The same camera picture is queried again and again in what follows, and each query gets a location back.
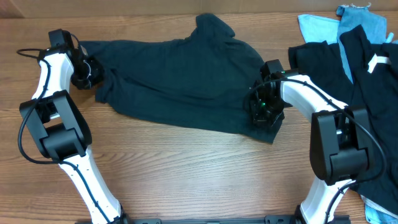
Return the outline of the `dark green t-shirt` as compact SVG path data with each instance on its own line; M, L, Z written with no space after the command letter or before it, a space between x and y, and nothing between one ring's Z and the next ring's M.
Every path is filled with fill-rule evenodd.
M188 37L165 42L84 41L104 68L96 101L138 119L273 142L281 122L260 128L243 107L263 59L215 15L196 24Z

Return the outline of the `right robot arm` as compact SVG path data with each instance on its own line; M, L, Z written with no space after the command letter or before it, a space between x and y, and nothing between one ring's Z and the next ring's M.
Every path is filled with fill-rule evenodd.
M260 69L244 100L253 125L268 131L298 109L310 122L310 164L315 174L305 200L293 215L268 215L265 223L350 223L335 210L350 184L373 164L373 144L364 108L349 107L317 87L298 70L284 70L278 60Z

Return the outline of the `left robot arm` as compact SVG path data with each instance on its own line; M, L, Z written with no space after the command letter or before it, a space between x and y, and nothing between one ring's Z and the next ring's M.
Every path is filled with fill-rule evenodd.
M69 176L85 202L92 223L129 223L123 206L108 189L93 157L88 123L73 102L70 85L89 90L103 81L103 66L90 57L72 33L49 32L50 47L35 56L41 73L32 99L21 103L23 118L17 137L20 153L22 134L28 129L41 155L42 164L57 164Z

